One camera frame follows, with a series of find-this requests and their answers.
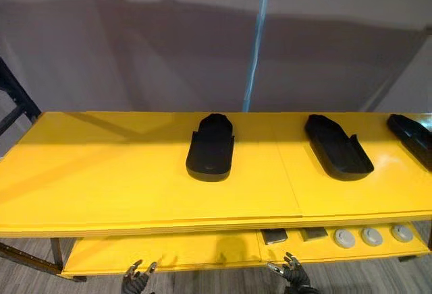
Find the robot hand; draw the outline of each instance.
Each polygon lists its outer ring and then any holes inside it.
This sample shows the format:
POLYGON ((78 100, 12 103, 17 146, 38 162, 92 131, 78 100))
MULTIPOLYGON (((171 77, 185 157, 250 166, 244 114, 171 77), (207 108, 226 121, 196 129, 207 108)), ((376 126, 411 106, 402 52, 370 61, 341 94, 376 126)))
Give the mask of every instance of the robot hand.
POLYGON ((147 286, 151 273, 156 269, 156 262, 152 262, 146 272, 135 272, 142 260, 137 261, 123 276, 121 283, 121 294, 141 294, 147 286))
POLYGON ((311 280, 303 269, 302 264, 289 252, 283 257, 287 264, 283 265, 283 270, 272 263, 267 263, 267 267, 272 269, 278 275, 284 277, 290 286, 286 289, 286 293, 299 294, 317 294, 318 290, 311 287, 311 280))

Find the yellow shelf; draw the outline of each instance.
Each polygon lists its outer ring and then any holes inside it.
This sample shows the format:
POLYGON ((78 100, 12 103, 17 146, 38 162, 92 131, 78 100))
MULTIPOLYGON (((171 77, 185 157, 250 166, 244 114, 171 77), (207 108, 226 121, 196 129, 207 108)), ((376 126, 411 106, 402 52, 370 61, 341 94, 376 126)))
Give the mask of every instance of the yellow shelf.
POLYGON ((289 229, 288 240, 273 245, 264 244, 260 231, 84 238, 77 240, 62 275, 119 274, 138 259, 143 259, 143 270, 156 261, 158 271, 170 271, 263 266, 268 261, 281 262, 286 251, 301 262, 428 254, 414 227, 406 226, 414 232, 409 243, 394 239, 391 225, 374 225, 383 236, 383 244, 378 247, 362 241, 361 227, 348 227, 356 238, 356 245, 350 249, 334 243, 332 227, 327 228, 328 237, 307 242, 299 230, 289 229))
MULTIPOLYGON (((88 237, 412 221, 432 216, 432 177, 388 131, 387 114, 325 113, 357 133, 375 171, 324 174, 309 113, 228 113, 231 175, 185 168, 208 113, 44 113, 0 162, 0 237, 88 237)), ((411 115, 431 121, 431 115, 411 115)))

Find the gray floor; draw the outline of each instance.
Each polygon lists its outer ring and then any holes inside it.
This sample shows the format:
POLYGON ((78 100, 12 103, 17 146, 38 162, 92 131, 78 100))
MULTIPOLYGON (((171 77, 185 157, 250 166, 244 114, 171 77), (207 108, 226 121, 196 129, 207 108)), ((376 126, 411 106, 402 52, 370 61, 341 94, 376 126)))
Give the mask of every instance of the gray floor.
MULTIPOLYGON (((430 223, 417 223, 428 239, 430 223)), ((52 259, 46 239, 1 239, 36 256, 52 259)), ((67 251, 72 241, 62 239, 67 251)), ((322 293, 432 293, 432 255, 407 262, 396 258, 305 264, 313 285, 322 293)), ((93 276, 73 283, 0 258, 0 293, 118 294, 120 276, 93 276)), ((268 293, 284 292, 282 278, 264 268, 155 274, 145 293, 268 293)))

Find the lower shelf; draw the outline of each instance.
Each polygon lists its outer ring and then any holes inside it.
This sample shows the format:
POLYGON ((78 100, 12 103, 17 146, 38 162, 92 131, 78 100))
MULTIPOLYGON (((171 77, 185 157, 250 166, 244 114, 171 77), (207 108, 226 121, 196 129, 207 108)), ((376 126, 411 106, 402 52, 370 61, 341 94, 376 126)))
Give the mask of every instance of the lower shelf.
POLYGON ((298 229, 287 229, 288 239, 272 245, 264 244, 260 231, 82 238, 75 243, 62 275, 122 274, 139 259, 143 259, 141 270, 156 261, 158 271, 171 271, 263 266, 269 261, 282 262, 286 251, 301 262, 428 254, 415 228, 409 223, 406 226, 414 233, 408 243, 393 238, 391 225, 374 225, 383 236, 383 244, 377 247, 361 239, 362 226, 346 227, 356 238, 350 249, 339 247, 333 240, 334 231, 340 227, 328 227, 327 237, 310 241, 303 241, 298 229))

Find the gray wall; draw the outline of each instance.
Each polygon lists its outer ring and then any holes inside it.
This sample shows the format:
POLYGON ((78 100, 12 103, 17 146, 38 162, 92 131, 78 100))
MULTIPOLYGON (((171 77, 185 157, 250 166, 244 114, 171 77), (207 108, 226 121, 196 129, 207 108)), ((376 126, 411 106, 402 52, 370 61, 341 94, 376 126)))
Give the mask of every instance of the gray wall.
MULTIPOLYGON (((0 0, 0 54, 43 111, 239 111, 258 1, 0 0)), ((432 111, 431 2, 270 0, 252 110, 432 111)))

